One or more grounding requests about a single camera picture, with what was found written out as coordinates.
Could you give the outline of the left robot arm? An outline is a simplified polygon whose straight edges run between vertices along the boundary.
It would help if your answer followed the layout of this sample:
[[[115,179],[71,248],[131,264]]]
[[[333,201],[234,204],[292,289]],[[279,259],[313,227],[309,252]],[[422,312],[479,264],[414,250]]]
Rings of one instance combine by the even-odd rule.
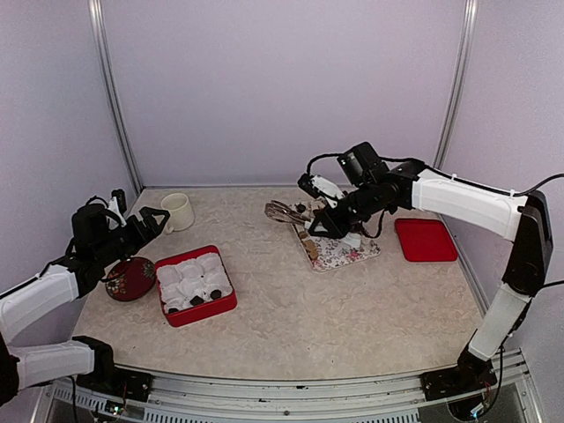
[[[170,214],[144,207],[122,216],[120,206],[86,204],[71,218],[73,236],[65,253],[27,281],[1,295],[1,401],[21,390],[83,375],[106,392],[123,383],[112,347],[89,337],[53,345],[15,347],[12,340],[52,310],[87,296],[106,282],[106,268],[134,256],[164,230]]]

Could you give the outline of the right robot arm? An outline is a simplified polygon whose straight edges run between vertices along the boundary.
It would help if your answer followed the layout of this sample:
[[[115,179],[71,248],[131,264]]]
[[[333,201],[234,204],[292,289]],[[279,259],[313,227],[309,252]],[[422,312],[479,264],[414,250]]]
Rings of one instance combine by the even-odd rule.
[[[553,252],[545,195],[538,190],[523,196],[500,193],[440,174],[420,160],[407,160],[394,168],[378,163],[369,169],[353,160],[345,163],[345,170],[355,188],[347,194],[309,172],[298,180],[302,190],[327,202],[311,223],[310,235],[342,239],[354,225],[369,221],[377,212],[403,208],[459,219],[511,242],[501,285],[456,365],[422,375],[429,397],[465,393],[495,383],[493,356],[518,329],[532,299],[545,285]]]

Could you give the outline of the metal serving tongs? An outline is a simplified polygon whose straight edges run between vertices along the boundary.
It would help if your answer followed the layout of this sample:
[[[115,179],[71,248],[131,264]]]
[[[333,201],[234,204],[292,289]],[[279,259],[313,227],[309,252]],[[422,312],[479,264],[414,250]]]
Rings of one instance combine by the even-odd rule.
[[[313,222],[311,218],[304,216],[302,213],[292,209],[289,205],[277,200],[271,200],[265,204],[264,214],[268,219],[277,221],[278,223],[305,226]]]

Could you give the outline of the dark square chocolate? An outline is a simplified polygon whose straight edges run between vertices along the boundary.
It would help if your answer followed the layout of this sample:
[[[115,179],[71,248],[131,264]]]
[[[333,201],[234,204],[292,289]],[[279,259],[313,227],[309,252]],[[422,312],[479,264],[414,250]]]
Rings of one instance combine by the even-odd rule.
[[[192,306],[197,306],[197,305],[199,305],[201,302],[202,302],[202,299],[199,298],[199,297],[197,297],[197,296],[194,297],[194,298],[192,298],[192,299],[189,301],[189,303],[190,303]]]

